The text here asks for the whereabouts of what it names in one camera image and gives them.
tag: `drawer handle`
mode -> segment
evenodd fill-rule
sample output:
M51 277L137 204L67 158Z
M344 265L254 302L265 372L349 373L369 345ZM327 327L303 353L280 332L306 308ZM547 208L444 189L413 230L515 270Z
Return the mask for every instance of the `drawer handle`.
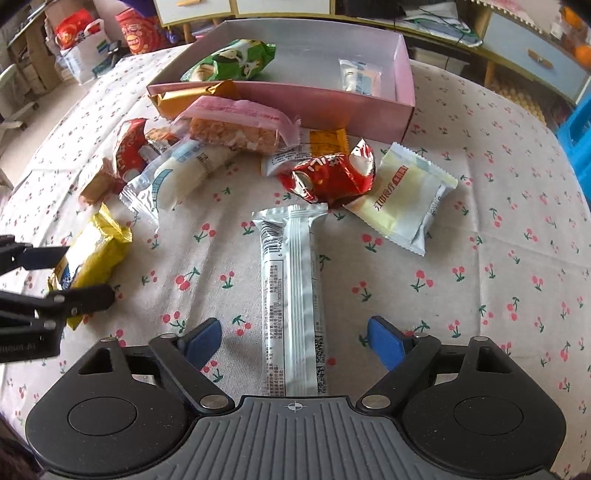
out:
M548 70L552 70L554 68L554 65L552 65L552 62L546 60L544 57L540 57L533 50L528 50L527 54L530 56L531 59L534 59L537 63L542 65L544 68L546 68Z

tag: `yellow pastry package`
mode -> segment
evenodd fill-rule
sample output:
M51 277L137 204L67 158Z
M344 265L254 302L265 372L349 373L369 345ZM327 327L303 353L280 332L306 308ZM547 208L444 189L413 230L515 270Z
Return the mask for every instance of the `yellow pastry package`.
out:
M131 240L131 230L118 224L102 204L55 267L48 279L49 289L106 283L114 266L125 258ZM68 318L67 324L76 330L81 321L82 315L78 315Z
M224 80L209 87L193 87L172 92L152 95L152 103L164 118L174 120L183 113L195 100L204 95L240 100L236 84L231 80Z

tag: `yellow snack package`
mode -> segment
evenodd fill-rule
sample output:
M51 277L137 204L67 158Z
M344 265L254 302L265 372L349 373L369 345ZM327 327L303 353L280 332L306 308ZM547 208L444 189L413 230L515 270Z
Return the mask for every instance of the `yellow snack package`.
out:
M131 230L118 224L102 204L55 267L47 280L49 289L66 290L106 283L114 266L125 258L131 240ZM76 330L81 321L82 315L77 315L68 318L67 324Z
M240 100L236 84L231 80L224 80L209 87L194 87L173 92L158 93L150 96L152 103L164 118L174 120L183 113L195 100L204 95Z
M302 128L300 145L263 158L261 173L265 177L288 173L302 161L335 153L349 153L349 140L344 128L333 132Z

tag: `screw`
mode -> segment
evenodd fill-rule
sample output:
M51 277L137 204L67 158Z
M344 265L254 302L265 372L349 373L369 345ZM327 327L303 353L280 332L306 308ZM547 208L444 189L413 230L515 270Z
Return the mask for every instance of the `screw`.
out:
M383 395L368 395L364 397L361 401L365 408L370 408L371 410L381 410L382 408L386 408L390 405L390 399L388 397L384 397Z
M218 410L219 408L226 407L229 401L224 395L206 395L199 403L203 408L208 408L209 410Z

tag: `green snack package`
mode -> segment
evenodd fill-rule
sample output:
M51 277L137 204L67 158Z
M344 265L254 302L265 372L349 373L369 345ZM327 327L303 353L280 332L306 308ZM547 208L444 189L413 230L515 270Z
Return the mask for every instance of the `green snack package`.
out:
M275 49L259 40L234 40L188 69L181 82L250 80L275 58Z

